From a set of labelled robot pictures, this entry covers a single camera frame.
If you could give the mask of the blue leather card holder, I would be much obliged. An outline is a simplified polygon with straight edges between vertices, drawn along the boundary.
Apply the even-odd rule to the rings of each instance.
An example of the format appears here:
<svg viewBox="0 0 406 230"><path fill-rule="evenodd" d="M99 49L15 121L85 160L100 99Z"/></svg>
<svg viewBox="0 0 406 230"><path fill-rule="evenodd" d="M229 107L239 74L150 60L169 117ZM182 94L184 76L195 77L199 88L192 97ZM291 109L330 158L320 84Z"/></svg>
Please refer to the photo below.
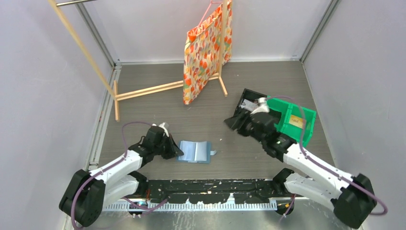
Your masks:
<svg viewBox="0 0 406 230"><path fill-rule="evenodd" d="M217 151L212 149L210 141L181 141L179 145L183 155L177 157L177 161L188 163L206 163L211 162L211 157Z"/></svg>

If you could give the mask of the white card with stripe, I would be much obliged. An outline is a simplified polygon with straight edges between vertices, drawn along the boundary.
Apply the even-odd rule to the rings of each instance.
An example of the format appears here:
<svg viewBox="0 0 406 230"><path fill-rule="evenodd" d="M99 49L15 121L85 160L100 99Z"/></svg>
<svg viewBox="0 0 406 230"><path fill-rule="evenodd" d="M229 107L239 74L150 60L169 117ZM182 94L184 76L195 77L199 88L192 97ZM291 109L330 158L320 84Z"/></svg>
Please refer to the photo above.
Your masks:
<svg viewBox="0 0 406 230"><path fill-rule="evenodd" d="M244 100L241 102L241 104L240 104L239 107L242 108L242 109L246 109L246 110L252 112L252 111L254 111L256 108L258 108L258 104L255 103L255 102L252 102L252 101L250 101L250 100L244 99Z"/></svg>

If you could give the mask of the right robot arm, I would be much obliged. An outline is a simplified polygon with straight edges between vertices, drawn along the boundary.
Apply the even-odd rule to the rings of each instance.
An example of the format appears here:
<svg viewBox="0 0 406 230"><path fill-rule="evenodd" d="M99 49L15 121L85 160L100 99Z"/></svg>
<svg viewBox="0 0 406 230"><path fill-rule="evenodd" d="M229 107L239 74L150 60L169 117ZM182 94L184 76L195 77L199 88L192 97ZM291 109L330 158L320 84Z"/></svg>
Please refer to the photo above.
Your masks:
<svg viewBox="0 0 406 230"><path fill-rule="evenodd" d="M284 168L273 178L273 190L278 196L305 196L333 211L345 225L358 229L376 207L371 198L373 187L363 174L352 176L305 149L292 137L277 131L275 118L266 112L241 112L224 123L244 137L258 141L265 152L307 174L301 176Z"/></svg>

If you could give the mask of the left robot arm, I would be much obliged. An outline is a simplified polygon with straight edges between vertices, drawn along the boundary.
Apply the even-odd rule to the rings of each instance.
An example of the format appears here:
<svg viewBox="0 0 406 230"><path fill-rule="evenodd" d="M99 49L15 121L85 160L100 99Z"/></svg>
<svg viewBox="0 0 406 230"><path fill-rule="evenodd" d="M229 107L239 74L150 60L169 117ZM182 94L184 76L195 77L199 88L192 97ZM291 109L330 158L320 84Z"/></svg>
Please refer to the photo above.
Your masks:
<svg viewBox="0 0 406 230"><path fill-rule="evenodd" d="M137 172L155 156L171 159L183 155L168 131L168 124L151 124L147 134L108 164L92 170L80 169L72 176L59 209L71 218L72 227L81 230L92 225L104 207L132 195L142 198L147 179Z"/></svg>

